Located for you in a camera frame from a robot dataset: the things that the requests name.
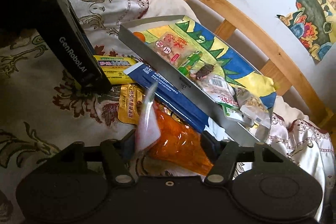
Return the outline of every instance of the barcode label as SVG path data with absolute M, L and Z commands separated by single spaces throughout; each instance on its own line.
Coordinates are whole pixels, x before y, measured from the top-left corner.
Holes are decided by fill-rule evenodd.
M 223 87 L 223 82 L 222 82 L 222 80 L 220 80 L 220 79 L 212 78 L 212 79 L 211 79 L 211 84 L 216 85 L 216 86 Z

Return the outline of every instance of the blue package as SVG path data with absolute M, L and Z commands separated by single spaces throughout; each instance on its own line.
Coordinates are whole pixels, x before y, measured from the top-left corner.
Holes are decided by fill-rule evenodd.
M 137 63 L 124 70 L 124 73 L 146 89 L 154 82 L 158 82 L 155 92 L 157 99 L 187 122 L 196 132 L 202 133 L 209 126 L 209 116 L 148 65 Z

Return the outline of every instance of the white wall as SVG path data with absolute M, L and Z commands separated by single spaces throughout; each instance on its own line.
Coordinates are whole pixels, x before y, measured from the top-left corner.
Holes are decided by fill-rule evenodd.
M 321 62 L 314 61 L 292 32 L 276 17 L 296 10 L 296 0 L 228 0 L 252 20 L 259 24 L 291 57 L 323 102 L 336 112 L 336 44 L 327 52 Z M 189 5 L 201 23 L 214 31 L 223 18 L 197 0 Z M 256 68 L 261 69 L 267 57 L 241 32 L 227 41 Z M 292 88 L 284 95 L 285 101 L 309 114 L 307 106 Z

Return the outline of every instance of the silver bolt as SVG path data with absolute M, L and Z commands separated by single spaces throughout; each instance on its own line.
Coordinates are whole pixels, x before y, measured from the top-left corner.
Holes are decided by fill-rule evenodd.
M 208 176 L 207 179 L 212 183 L 220 183 L 224 180 L 223 176 L 216 174 Z
M 166 185 L 167 186 L 174 186 L 174 182 L 173 181 L 166 181 Z
M 118 175 L 115 181 L 118 183 L 129 183 L 132 181 L 132 178 L 129 175 Z

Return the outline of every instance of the wooden headboard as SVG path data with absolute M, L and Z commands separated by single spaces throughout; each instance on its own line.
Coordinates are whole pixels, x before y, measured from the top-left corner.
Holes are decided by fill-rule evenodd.
M 259 25 L 227 0 L 199 1 L 225 19 L 217 27 L 216 35 L 225 41 L 238 29 L 268 56 L 261 72 L 274 80 L 278 95 L 284 95 L 293 86 L 309 107 L 310 119 L 323 129 L 336 130 L 335 114 L 325 107 L 297 65 Z

